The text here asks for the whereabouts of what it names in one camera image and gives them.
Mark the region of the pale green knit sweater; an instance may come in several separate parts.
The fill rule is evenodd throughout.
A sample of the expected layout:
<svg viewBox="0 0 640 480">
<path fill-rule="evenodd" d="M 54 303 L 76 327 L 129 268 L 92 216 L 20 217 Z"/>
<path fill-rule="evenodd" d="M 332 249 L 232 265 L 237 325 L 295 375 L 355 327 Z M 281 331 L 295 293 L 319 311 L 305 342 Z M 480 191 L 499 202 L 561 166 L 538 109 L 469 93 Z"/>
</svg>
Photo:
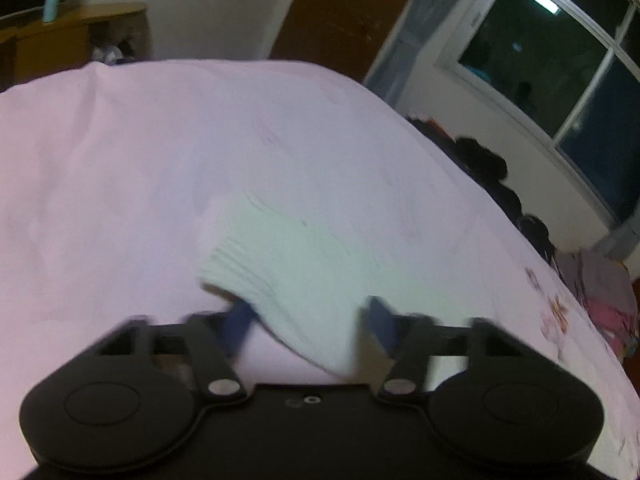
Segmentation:
<svg viewBox="0 0 640 480">
<path fill-rule="evenodd" d="M 355 376 L 361 311 L 371 297 L 401 297 L 398 269 L 246 196 L 228 203 L 214 228 L 202 284 L 247 301 L 266 329 L 306 361 Z"/>
</svg>

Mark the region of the black clothes pile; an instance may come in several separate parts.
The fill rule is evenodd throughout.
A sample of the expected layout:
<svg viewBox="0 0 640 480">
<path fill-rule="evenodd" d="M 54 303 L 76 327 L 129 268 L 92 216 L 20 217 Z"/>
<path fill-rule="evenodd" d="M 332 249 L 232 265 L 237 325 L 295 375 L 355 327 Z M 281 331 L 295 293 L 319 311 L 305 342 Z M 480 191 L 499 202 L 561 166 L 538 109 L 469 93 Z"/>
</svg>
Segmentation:
<svg viewBox="0 0 640 480">
<path fill-rule="evenodd" d="M 555 247 L 551 243 L 549 230 L 538 217 L 524 212 L 518 194 L 504 184 L 509 175 L 509 169 L 502 156 L 485 148 L 470 136 L 453 138 L 433 119 L 421 120 L 407 117 L 407 120 L 410 125 L 436 144 L 460 169 L 484 188 L 528 240 L 529 244 L 538 252 L 538 255 L 546 263 L 552 263 Z"/>
</svg>

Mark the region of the grey pink folded clothes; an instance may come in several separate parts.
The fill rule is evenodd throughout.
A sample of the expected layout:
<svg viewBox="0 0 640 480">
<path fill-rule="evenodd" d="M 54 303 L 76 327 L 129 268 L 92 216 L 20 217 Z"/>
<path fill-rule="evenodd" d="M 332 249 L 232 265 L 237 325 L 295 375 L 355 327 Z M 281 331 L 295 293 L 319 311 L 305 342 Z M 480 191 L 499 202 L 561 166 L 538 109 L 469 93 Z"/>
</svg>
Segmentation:
<svg viewBox="0 0 640 480">
<path fill-rule="evenodd" d="M 639 309 L 623 263 L 588 249 L 557 252 L 556 270 L 615 355 L 623 361 L 639 338 Z"/>
</svg>

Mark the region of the pink floral bed sheet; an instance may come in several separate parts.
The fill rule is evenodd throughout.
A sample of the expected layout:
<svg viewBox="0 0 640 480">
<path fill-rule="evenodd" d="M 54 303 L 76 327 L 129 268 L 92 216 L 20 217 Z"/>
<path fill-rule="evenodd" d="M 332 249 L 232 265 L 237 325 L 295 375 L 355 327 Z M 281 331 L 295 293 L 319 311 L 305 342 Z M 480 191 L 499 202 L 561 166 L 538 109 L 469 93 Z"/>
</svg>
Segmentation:
<svg viewBox="0 0 640 480">
<path fill-rule="evenodd" d="M 370 91 L 317 65 L 92 63 L 1 97 L 1 474 L 34 466 L 28 390 L 125 318 L 224 307 L 200 282 L 218 214 L 246 196 L 404 277 L 394 308 L 492 318 L 597 391 L 591 463 L 639 474 L 639 399 L 588 315 L 487 194 Z M 376 382 L 311 364 L 262 323 L 244 382 Z"/>
</svg>

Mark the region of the right grey curtain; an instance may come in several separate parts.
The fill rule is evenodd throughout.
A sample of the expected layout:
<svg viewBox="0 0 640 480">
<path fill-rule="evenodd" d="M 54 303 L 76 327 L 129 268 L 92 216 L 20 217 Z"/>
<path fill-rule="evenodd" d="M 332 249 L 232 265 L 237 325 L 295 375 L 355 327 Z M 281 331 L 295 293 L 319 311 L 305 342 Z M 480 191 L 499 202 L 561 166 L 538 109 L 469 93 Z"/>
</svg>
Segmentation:
<svg viewBox="0 0 640 480">
<path fill-rule="evenodd" d="M 592 246 L 592 250 L 606 258 L 625 261 L 639 244 L 638 216 L 629 218 Z"/>
</svg>

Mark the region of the grey curtain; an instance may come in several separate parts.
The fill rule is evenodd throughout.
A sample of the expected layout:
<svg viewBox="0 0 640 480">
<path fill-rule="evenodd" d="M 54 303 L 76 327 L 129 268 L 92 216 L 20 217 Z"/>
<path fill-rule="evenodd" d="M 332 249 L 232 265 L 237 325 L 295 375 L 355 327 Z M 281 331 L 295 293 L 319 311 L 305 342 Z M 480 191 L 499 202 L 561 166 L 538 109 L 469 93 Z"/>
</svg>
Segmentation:
<svg viewBox="0 0 640 480">
<path fill-rule="evenodd" d="M 606 258 L 625 261 L 639 244 L 638 216 L 629 218 L 592 246 L 592 250 Z"/>
<path fill-rule="evenodd" d="M 366 87 L 395 107 L 416 59 L 459 0 L 410 0 L 398 32 Z"/>
</svg>

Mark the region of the wooden desk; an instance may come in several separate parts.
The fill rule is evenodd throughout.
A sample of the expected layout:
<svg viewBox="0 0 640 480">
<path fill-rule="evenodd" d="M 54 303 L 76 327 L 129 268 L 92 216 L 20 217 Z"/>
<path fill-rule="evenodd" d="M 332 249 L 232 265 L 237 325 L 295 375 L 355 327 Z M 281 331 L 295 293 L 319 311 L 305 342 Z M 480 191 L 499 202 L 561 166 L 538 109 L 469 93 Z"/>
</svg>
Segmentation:
<svg viewBox="0 0 640 480">
<path fill-rule="evenodd" d="M 62 6 L 51 23 L 39 9 L 1 20 L 1 89 L 74 70 L 101 55 L 146 58 L 148 6 L 143 2 Z"/>
</svg>

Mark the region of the white framed window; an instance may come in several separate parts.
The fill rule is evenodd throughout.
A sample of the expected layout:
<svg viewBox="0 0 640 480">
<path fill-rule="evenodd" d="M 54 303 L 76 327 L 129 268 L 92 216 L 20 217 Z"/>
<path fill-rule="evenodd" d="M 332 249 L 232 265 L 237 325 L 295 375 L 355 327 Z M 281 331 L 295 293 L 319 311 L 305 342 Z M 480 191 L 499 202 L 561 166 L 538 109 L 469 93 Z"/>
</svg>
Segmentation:
<svg viewBox="0 0 640 480">
<path fill-rule="evenodd" d="M 639 212 L 639 0 L 474 0 L 439 65 L 614 224 Z"/>
</svg>

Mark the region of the brown wooden door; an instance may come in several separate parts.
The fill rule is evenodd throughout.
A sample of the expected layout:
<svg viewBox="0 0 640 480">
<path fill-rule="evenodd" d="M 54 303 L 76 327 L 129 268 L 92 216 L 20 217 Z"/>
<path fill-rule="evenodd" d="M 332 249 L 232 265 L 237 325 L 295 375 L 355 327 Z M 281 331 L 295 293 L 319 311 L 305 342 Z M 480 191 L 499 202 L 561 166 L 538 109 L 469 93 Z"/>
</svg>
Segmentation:
<svg viewBox="0 0 640 480">
<path fill-rule="evenodd" d="M 270 51 L 363 81 L 408 0 L 293 0 Z"/>
</svg>

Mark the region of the left grey curtain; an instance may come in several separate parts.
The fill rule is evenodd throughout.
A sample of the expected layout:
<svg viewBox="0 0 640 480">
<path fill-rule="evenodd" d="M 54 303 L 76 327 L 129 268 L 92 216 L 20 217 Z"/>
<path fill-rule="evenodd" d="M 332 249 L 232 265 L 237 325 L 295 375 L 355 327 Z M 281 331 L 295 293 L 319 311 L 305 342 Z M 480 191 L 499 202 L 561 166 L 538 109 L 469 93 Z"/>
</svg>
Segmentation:
<svg viewBox="0 0 640 480">
<path fill-rule="evenodd" d="M 366 87 L 395 107 L 416 59 L 459 0 L 410 0 L 398 32 Z"/>
</svg>

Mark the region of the teal water bottle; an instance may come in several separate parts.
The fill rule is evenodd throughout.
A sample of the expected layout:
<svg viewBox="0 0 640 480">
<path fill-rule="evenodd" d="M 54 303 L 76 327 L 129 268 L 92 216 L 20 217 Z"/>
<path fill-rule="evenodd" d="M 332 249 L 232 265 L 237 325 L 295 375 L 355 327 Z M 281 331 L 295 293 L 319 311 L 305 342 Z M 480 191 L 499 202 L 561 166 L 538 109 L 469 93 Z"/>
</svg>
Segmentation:
<svg viewBox="0 0 640 480">
<path fill-rule="evenodd" d="M 61 0 L 46 0 L 42 8 L 43 24 L 53 23 L 58 17 L 58 8 Z"/>
</svg>

